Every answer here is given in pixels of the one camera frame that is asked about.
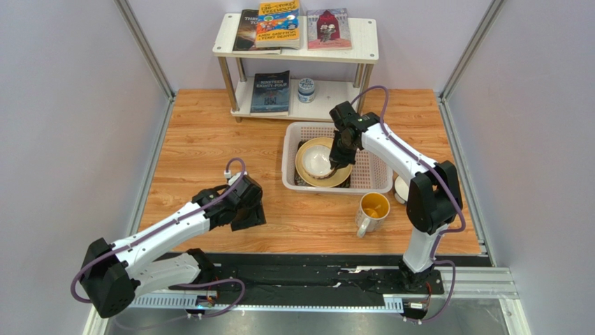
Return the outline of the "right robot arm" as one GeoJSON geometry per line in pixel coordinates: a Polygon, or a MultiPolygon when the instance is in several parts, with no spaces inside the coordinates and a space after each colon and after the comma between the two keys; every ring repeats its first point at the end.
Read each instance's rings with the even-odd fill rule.
{"type": "Polygon", "coordinates": [[[398,263],[398,281],[409,291],[422,287],[434,268],[442,236],[462,212],[457,168],[450,161],[438,163],[419,153],[392,132],[379,115],[360,115],[348,101],[331,109],[330,116],[335,125],[330,152],[333,169],[354,164],[357,151],[368,151],[403,179],[406,214],[413,230],[398,263]]]}

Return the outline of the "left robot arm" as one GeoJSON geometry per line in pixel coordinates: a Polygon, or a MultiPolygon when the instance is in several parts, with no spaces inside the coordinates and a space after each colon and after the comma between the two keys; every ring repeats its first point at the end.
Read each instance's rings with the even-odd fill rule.
{"type": "Polygon", "coordinates": [[[198,248],[174,258],[161,256],[182,242],[229,225],[238,231],[263,225],[263,189],[246,172],[228,176],[226,184],[194,195],[174,214],[142,232],[108,243],[90,243],[75,284],[86,293],[83,301],[101,318],[125,310],[134,299],[171,286],[204,285],[213,264],[198,248]]]}

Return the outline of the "white perforated plastic basket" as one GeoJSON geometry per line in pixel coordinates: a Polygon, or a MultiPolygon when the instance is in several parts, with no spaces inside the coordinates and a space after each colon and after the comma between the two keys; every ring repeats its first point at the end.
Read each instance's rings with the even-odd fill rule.
{"type": "Polygon", "coordinates": [[[389,192],[392,170],[368,151],[358,151],[355,165],[338,170],[328,179],[315,180],[307,175],[300,163],[302,150],[315,144],[331,148],[334,130],[334,124],[321,122],[294,122],[287,127],[281,159],[284,186],[301,193],[364,195],[389,192]]]}

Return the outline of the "black rimmed white bowl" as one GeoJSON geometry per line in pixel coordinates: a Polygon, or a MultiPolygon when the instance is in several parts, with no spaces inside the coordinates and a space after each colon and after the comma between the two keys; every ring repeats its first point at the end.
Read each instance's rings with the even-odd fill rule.
{"type": "Polygon", "coordinates": [[[409,185],[400,176],[397,176],[394,182],[394,196],[400,204],[406,204],[408,202],[409,185]]]}

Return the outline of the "grey patterned small bowl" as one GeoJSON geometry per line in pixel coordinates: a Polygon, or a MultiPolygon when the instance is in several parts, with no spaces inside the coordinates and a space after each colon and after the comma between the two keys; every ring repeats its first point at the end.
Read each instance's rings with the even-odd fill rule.
{"type": "Polygon", "coordinates": [[[324,180],[324,179],[328,179],[328,178],[332,177],[336,173],[336,170],[335,169],[326,169],[324,171],[319,171],[319,170],[313,171],[313,170],[305,169],[305,172],[312,179],[324,180]]]}

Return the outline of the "white small bowl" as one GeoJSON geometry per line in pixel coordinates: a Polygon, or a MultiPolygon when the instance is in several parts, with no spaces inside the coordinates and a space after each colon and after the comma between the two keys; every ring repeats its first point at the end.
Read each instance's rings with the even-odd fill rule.
{"type": "Polygon", "coordinates": [[[329,147],[322,144],[311,145],[303,149],[300,163],[304,171],[305,169],[313,171],[331,169],[329,161],[330,150],[329,147]]]}

